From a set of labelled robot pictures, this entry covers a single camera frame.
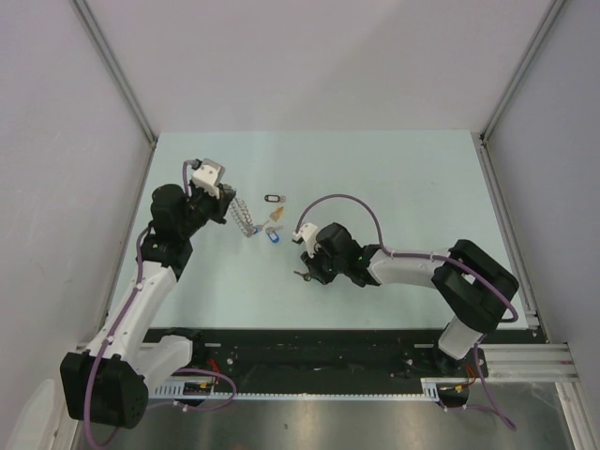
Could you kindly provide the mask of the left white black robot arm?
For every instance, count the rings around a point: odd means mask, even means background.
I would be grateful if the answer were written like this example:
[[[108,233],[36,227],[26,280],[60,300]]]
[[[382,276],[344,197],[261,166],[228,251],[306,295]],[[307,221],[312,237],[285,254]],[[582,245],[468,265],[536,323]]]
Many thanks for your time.
[[[208,222],[223,224],[234,188],[176,184],[155,189],[151,219],[136,240],[137,269],[128,291],[82,352],[60,365],[67,411],[86,424],[135,428],[150,394],[175,371],[201,372],[206,350],[185,336],[164,337],[149,352],[143,339],[158,309],[182,276],[192,254],[192,236]]]

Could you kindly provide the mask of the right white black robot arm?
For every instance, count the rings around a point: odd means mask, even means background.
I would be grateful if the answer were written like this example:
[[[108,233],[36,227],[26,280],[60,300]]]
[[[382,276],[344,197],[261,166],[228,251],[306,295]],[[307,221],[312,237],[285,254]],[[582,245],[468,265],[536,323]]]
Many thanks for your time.
[[[306,281],[327,285],[344,276],[361,288],[405,284],[436,290],[454,313],[432,351],[432,364],[443,376],[463,369],[474,346],[501,323],[518,319],[511,305],[518,280],[470,240],[442,252],[400,252],[362,246],[338,223],[306,223],[292,240],[305,247]]]

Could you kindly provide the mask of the green key tag with key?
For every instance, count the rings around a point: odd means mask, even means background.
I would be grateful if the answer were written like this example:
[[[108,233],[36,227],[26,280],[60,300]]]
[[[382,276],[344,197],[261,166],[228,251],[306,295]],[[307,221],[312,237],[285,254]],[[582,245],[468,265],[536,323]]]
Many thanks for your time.
[[[315,277],[310,272],[300,272],[294,270],[293,273],[306,282],[310,282],[311,280],[315,279]]]

